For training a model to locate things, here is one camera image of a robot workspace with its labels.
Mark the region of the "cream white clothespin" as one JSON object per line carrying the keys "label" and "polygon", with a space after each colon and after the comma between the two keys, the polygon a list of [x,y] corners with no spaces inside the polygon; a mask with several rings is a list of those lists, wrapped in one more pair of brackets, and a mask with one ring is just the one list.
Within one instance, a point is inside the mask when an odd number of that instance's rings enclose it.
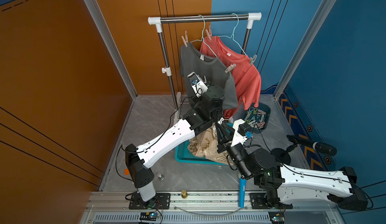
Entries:
{"label": "cream white clothespin", "polygon": [[221,117],[221,118],[218,120],[218,122],[217,122],[217,123],[218,123],[219,125],[221,125],[221,124],[223,123],[223,121],[224,121],[224,118],[223,118],[223,117]]}

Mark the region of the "beige patterned cloth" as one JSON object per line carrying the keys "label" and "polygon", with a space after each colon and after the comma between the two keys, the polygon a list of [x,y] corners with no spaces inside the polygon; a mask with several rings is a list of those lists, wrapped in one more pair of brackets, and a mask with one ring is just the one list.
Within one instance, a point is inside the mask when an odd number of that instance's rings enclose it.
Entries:
{"label": "beige patterned cloth", "polygon": [[227,153],[218,153],[218,135],[214,124],[190,139],[188,150],[195,157],[206,158],[219,164],[228,164]]}

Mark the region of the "red t-shirt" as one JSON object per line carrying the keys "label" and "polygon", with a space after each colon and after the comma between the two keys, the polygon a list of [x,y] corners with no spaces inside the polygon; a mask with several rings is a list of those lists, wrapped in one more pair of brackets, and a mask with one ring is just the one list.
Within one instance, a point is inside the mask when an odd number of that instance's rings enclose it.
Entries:
{"label": "red t-shirt", "polygon": [[[238,107],[228,110],[224,109],[224,118],[234,116],[240,106],[243,106],[244,110],[249,109],[252,105],[258,107],[261,91],[261,76],[254,65],[249,65],[249,57],[231,50],[218,36],[212,36],[212,40],[208,40],[208,38],[205,37],[204,40],[226,68],[231,64],[237,65],[230,73],[235,81]],[[210,49],[203,43],[200,52],[206,56],[215,57]]]}

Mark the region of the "grey clothespin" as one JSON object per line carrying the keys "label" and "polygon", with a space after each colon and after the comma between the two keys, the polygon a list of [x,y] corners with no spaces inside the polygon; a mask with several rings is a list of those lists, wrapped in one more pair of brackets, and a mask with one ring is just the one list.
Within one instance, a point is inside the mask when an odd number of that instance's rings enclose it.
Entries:
{"label": "grey clothespin", "polygon": [[250,59],[249,65],[252,66],[252,65],[254,65],[254,63],[255,63],[255,61],[257,59],[257,55],[254,55],[252,58],[249,58],[249,59]]}

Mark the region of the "grey garment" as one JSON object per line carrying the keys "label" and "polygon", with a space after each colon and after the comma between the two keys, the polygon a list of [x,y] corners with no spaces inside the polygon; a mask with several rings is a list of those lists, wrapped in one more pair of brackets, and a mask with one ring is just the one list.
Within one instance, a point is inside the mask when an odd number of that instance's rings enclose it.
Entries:
{"label": "grey garment", "polygon": [[226,73],[226,66],[218,57],[213,58],[199,52],[191,43],[182,45],[180,48],[180,75],[186,85],[187,95],[195,95],[194,88],[188,80],[188,75],[192,72],[207,80],[213,85],[224,89],[223,109],[233,109],[238,107],[235,81],[231,73]]}

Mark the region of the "white wire hanger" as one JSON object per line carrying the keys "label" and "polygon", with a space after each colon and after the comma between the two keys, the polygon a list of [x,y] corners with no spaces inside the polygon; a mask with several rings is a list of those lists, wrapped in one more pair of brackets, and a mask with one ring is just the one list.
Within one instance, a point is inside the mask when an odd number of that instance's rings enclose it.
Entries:
{"label": "white wire hanger", "polygon": [[202,42],[204,45],[206,45],[210,49],[210,51],[214,54],[214,56],[217,57],[215,52],[211,49],[211,47],[208,44],[205,43],[205,40],[204,40],[205,39],[204,38],[204,31],[206,30],[206,22],[205,22],[204,16],[203,15],[198,15],[198,16],[202,18],[203,23],[204,23],[204,27],[203,27],[203,30],[202,30],[202,37],[201,37],[201,39],[196,39],[196,40],[190,41],[190,43],[193,43],[193,42],[196,42],[196,41]]}

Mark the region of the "light green wire hanger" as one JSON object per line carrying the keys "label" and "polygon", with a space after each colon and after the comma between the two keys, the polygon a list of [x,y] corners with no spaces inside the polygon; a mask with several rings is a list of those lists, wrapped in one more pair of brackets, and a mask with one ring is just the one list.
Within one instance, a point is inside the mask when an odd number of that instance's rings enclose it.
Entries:
{"label": "light green wire hanger", "polygon": [[239,16],[236,13],[232,13],[232,15],[235,16],[236,20],[237,20],[237,23],[236,23],[236,25],[233,28],[232,34],[230,36],[220,35],[219,37],[226,37],[226,38],[231,39],[233,42],[235,42],[239,46],[239,48],[241,49],[241,53],[246,56],[247,54],[246,54],[245,50],[240,45],[240,43],[235,39],[235,31],[236,31],[236,29],[238,27],[238,24],[239,24]]}

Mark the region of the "beige clothespin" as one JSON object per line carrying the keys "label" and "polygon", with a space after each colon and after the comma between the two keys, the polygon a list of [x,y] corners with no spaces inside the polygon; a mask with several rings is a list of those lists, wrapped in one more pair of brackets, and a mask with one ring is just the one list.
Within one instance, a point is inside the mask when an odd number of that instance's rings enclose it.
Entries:
{"label": "beige clothespin", "polygon": [[182,40],[183,40],[184,46],[188,47],[189,40],[188,40],[188,33],[187,33],[187,31],[185,31],[185,34],[182,36]]}

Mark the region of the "pink clothespin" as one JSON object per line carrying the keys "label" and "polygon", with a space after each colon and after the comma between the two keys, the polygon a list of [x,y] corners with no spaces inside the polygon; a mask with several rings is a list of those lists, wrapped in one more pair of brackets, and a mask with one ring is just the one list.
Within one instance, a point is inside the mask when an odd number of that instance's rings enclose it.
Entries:
{"label": "pink clothespin", "polygon": [[212,29],[211,29],[211,25],[209,25],[208,28],[205,29],[205,33],[206,33],[206,36],[207,36],[208,40],[212,40]]}

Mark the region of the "dark teal clothespin bin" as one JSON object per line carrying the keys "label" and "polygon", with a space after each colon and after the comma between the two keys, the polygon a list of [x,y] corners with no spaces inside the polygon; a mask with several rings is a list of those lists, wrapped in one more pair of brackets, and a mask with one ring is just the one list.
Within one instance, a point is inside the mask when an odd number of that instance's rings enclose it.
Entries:
{"label": "dark teal clothespin bin", "polygon": [[258,107],[252,105],[244,112],[243,120],[254,128],[254,133],[258,133],[267,128],[270,114],[271,108],[266,104],[259,103]]}

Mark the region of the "blue toy microphone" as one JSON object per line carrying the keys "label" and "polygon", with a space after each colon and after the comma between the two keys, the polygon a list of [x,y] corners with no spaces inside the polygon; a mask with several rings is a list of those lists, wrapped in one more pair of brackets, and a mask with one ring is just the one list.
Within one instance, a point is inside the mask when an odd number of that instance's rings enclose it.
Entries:
{"label": "blue toy microphone", "polygon": [[239,207],[244,208],[245,205],[245,188],[246,180],[239,178]]}

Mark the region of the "right green circuit board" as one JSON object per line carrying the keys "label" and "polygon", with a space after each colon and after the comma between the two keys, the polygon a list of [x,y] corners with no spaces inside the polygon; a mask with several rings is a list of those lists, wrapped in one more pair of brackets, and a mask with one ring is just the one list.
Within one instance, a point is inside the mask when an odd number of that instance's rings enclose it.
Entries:
{"label": "right green circuit board", "polygon": [[272,224],[284,224],[285,223],[285,215],[283,213],[274,213],[269,212],[269,219]]}

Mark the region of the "left green circuit board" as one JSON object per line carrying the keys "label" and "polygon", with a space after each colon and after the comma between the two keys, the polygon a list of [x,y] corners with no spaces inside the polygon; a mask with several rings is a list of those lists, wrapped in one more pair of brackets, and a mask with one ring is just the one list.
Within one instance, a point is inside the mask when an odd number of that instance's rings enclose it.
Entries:
{"label": "left green circuit board", "polygon": [[162,216],[159,212],[141,212],[139,215],[139,223],[155,224],[160,223]]}

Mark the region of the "aluminium front rail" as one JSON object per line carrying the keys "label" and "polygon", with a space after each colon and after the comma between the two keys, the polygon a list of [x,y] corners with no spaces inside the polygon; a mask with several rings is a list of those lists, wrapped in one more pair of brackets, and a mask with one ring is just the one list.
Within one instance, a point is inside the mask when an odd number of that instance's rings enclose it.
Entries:
{"label": "aluminium front rail", "polygon": [[[130,200],[126,192],[93,192],[86,204],[85,212],[129,211]],[[237,191],[189,191],[187,198],[180,191],[170,193],[169,211],[224,211],[239,208]],[[334,204],[321,201],[295,202],[291,211],[337,211]]]}

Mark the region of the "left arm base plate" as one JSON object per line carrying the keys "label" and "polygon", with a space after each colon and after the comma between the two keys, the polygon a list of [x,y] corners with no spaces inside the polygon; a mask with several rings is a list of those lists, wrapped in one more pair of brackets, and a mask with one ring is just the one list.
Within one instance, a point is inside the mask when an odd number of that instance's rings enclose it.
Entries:
{"label": "left arm base plate", "polygon": [[131,198],[125,197],[129,201],[130,210],[168,210],[170,206],[170,193],[156,193],[156,196],[149,201],[144,201],[141,195],[136,192]]}

